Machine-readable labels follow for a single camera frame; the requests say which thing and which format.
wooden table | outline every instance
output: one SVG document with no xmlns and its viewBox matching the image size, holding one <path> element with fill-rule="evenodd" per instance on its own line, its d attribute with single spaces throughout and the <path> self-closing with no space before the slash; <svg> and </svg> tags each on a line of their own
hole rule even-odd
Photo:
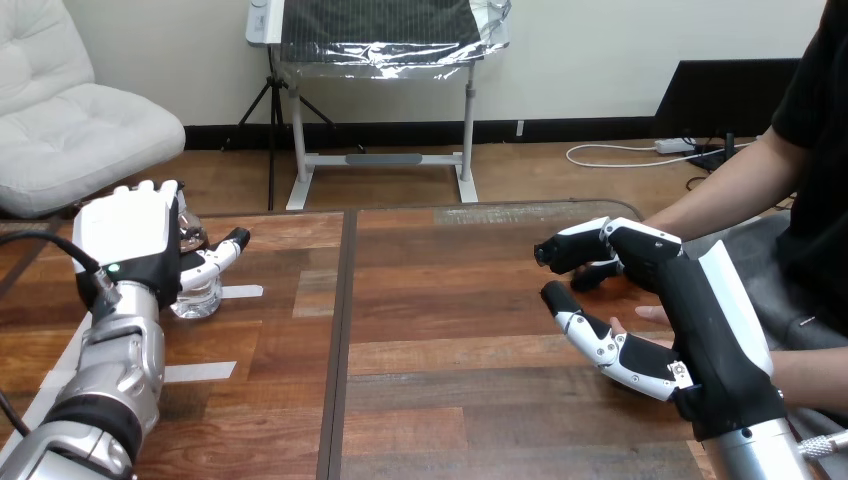
<svg viewBox="0 0 848 480">
<path fill-rule="evenodd" d="M 601 215 L 636 217 L 596 201 L 204 219 L 213 238 L 251 228 L 224 283 L 265 293 L 205 322 L 163 314 L 169 365 L 237 364 L 165 386 L 139 477 L 709 478 L 674 408 L 600 375 L 539 298 L 554 277 L 533 244 Z M 668 335 L 624 281 L 580 301 Z M 52 247 L 0 300 L 0 386 L 20 411 L 83 314 Z"/>
</svg>

white wall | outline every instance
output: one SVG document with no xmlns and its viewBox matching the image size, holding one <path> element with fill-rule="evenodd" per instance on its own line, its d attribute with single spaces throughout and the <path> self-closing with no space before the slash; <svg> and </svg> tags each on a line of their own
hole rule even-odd
<svg viewBox="0 0 848 480">
<path fill-rule="evenodd" d="M 247 1 L 65 4 L 99 83 L 144 95 L 186 125 L 218 125 L 238 122 L 268 71 L 265 51 L 244 40 Z M 824 3 L 513 0 L 512 45 L 478 68 L 477 118 L 653 115 L 678 60 L 800 56 Z M 303 94 L 337 122 L 460 120 L 463 82 L 320 79 Z M 251 121 L 269 111 L 263 102 Z"/>
</svg>

white metal frame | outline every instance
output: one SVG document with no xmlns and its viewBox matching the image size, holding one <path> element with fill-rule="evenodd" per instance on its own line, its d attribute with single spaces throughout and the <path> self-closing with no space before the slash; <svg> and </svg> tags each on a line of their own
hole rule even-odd
<svg viewBox="0 0 848 480">
<path fill-rule="evenodd" d="M 462 203 L 477 202 L 477 188 L 474 186 L 474 176 L 471 173 L 471 150 L 474 136 L 474 64 L 468 67 L 468 83 L 465 86 L 465 135 L 462 143 L 462 152 L 453 155 L 422 155 L 420 163 L 416 167 L 429 167 L 436 165 L 453 165 L 456 169 L 456 180 L 459 186 L 459 198 Z M 312 176 L 315 167 L 318 166 L 366 166 L 365 164 L 352 165 L 348 162 L 347 155 L 312 155 L 306 153 L 306 145 L 303 139 L 303 117 L 300 112 L 300 91 L 297 85 L 289 87 L 289 107 L 292 114 L 292 131 L 294 134 L 295 156 L 297 158 L 297 179 L 292 187 L 286 210 L 303 210 L 306 197 L 309 195 L 309 186 L 312 184 Z M 391 166 L 386 164 L 368 164 L 367 166 Z"/>
</svg>

person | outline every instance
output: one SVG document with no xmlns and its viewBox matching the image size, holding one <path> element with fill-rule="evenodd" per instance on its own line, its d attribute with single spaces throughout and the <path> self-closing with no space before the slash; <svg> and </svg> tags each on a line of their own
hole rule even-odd
<svg viewBox="0 0 848 480">
<path fill-rule="evenodd" d="M 790 215 L 749 221 L 792 192 Z M 804 436 L 848 427 L 848 0 L 826 3 L 771 128 L 644 223 L 687 241 L 691 257 L 722 239 L 773 350 L 773 383 L 788 406 L 827 413 L 795 410 L 793 425 Z M 637 314 L 667 321 L 661 307 Z M 848 456 L 822 465 L 848 478 Z"/>
</svg>

white cable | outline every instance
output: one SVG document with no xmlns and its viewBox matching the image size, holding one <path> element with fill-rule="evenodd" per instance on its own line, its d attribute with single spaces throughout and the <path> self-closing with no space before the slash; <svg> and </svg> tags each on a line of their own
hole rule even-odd
<svg viewBox="0 0 848 480">
<path fill-rule="evenodd" d="M 747 147 L 748 145 L 751 145 L 752 143 L 754 143 L 754 142 L 740 143 L 739 145 L 736 145 L 736 148 Z M 712 152 L 699 153 L 697 155 L 689 155 L 688 157 L 680 157 L 680 158 L 673 158 L 671 160 L 664 160 L 662 162 L 634 163 L 634 164 L 582 163 L 582 162 L 578 162 L 577 160 L 574 160 L 573 158 L 571 158 L 571 152 L 574 152 L 576 150 L 582 150 L 584 148 L 611 148 L 611 149 L 614 149 L 614 150 L 633 150 L 633 151 L 641 151 L 641 152 L 647 152 L 647 151 L 651 151 L 651 150 L 655 151 L 656 150 L 656 147 L 621 147 L 619 145 L 601 145 L 601 144 L 597 144 L 597 143 L 588 143 L 586 145 L 578 145 L 574 148 L 571 148 L 570 150 L 565 152 L 565 158 L 567 158 L 569 162 L 571 162 L 575 165 L 580 165 L 581 167 L 590 167 L 590 168 L 640 168 L 640 167 L 658 167 L 660 165 L 669 165 L 669 164 L 677 163 L 677 162 L 685 162 L 686 160 L 691 160 L 693 158 L 707 157 L 707 156 L 715 155 L 716 153 L 724 151 L 724 149 L 719 149 L 719 150 L 713 150 Z"/>
</svg>

